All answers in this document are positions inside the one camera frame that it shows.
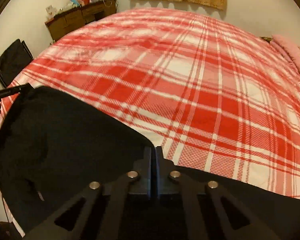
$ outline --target red and white plaid blanket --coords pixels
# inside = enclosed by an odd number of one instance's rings
[[[12,85],[26,82],[117,118],[175,164],[300,198],[300,74],[230,24],[178,10],[125,11],[49,47]],[[2,116],[14,99],[3,100]]]

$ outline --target black chair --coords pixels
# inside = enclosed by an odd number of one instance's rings
[[[33,56],[25,41],[17,39],[0,56],[0,83],[7,88],[12,80],[31,62]]]

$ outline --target bolt head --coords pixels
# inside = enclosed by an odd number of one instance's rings
[[[170,172],[170,176],[173,178],[179,178],[181,176],[181,173],[179,171],[172,171]]]
[[[127,176],[129,177],[129,178],[136,178],[136,177],[138,177],[138,173],[136,172],[136,171],[129,171],[128,173],[127,173]]]
[[[208,186],[209,186],[209,188],[217,188],[218,187],[218,182],[213,181],[213,180],[209,181]]]
[[[97,189],[97,188],[100,187],[100,183],[99,183],[99,182],[96,182],[96,181],[93,181],[93,182],[91,182],[91,183],[89,184],[89,187],[90,187],[91,189]]]

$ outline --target black cable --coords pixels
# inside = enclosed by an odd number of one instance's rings
[[[9,218],[8,218],[8,214],[7,214],[7,211],[6,211],[6,207],[5,207],[5,205],[4,205],[4,200],[3,200],[3,195],[2,195],[2,193],[1,193],[1,198],[2,198],[3,209],[4,209],[4,212],[5,212],[6,217],[7,217],[7,222],[10,223],[10,222],[9,222]]]

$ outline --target drawer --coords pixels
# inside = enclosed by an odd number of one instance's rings
[[[93,5],[87,9],[82,10],[82,16],[86,17],[91,14],[96,14],[105,10],[104,4]]]
[[[64,17],[61,17],[57,20],[53,20],[50,25],[48,26],[49,30],[51,29],[61,29],[66,27],[68,24],[66,22],[66,19]]]
[[[53,40],[57,41],[66,35],[64,28],[49,30]]]
[[[69,26],[63,28],[63,30],[64,30],[65,35],[66,35],[70,32],[75,31],[76,29],[79,29],[79,28],[85,26],[85,25],[86,25],[86,21],[84,19],[82,19],[82,20],[79,20],[79,21],[77,21],[75,23],[72,23]]]
[[[69,25],[69,24],[73,24],[75,22],[82,20],[83,17],[82,17],[81,11],[77,10],[77,11],[67,14],[65,16],[65,19],[66,19],[67,24]]]
[[[86,16],[84,19],[86,20],[86,23],[87,23],[87,24],[88,24],[88,23],[91,23],[91,22],[94,22],[94,21],[96,20],[94,14],[93,14],[93,15]]]

